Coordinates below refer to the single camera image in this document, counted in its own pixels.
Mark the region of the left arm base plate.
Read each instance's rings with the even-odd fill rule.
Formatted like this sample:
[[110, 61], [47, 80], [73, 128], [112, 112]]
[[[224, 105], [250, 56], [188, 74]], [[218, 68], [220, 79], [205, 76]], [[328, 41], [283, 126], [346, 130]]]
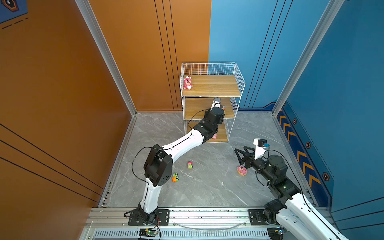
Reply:
[[130, 213], [128, 225], [129, 226], [148, 226], [158, 225], [167, 226], [170, 220], [170, 210], [160, 209], [155, 210], [151, 214], [146, 214], [142, 210], [134, 209]]

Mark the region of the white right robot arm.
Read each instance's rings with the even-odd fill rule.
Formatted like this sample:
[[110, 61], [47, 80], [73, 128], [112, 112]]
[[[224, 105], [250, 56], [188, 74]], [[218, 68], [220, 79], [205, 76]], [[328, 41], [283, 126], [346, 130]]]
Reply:
[[307, 199], [299, 183], [287, 177], [291, 168], [278, 151], [264, 158], [265, 148], [244, 147], [235, 149], [243, 169], [255, 169], [256, 176], [263, 177], [275, 199], [265, 204], [264, 220], [269, 225], [279, 225], [299, 240], [345, 240], [335, 228]]

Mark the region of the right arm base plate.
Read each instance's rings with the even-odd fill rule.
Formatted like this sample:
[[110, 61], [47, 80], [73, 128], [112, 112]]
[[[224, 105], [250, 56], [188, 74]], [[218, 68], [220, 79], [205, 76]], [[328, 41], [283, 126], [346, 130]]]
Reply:
[[279, 223], [277, 222], [277, 213], [272, 210], [265, 209], [249, 209], [249, 220], [252, 226], [263, 226], [263, 225], [271, 225], [277, 226]]

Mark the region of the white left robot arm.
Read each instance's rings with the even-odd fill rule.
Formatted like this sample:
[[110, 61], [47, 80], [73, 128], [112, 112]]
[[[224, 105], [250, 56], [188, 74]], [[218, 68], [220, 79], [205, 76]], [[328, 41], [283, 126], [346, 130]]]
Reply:
[[160, 192], [172, 176], [173, 163], [188, 151], [212, 139], [224, 117], [225, 111], [219, 104], [214, 104], [205, 110], [203, 119], [185, 136], [162, 147], [151, 147], [144, 164], [146, 188], [138, 204], [139, 215], [145, 224], [151, 224], [156, 217]]

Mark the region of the white wire wooden shelf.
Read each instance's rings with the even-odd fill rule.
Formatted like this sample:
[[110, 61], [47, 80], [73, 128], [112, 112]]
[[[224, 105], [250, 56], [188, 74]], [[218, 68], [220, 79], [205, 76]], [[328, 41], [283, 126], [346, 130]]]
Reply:
[[[193, 88], [184, 90], [184, 78], [191, 76]], [[225, 117], [216, 133], [217, 138], [208, 143], [227, 143], [239, 110], [246, 81], [237, 63], [182, 63], [180, 90], [184, 130], [188, 133], [203, 119], [205, 110], [211, 108], [214, 98], [221, 99]]]

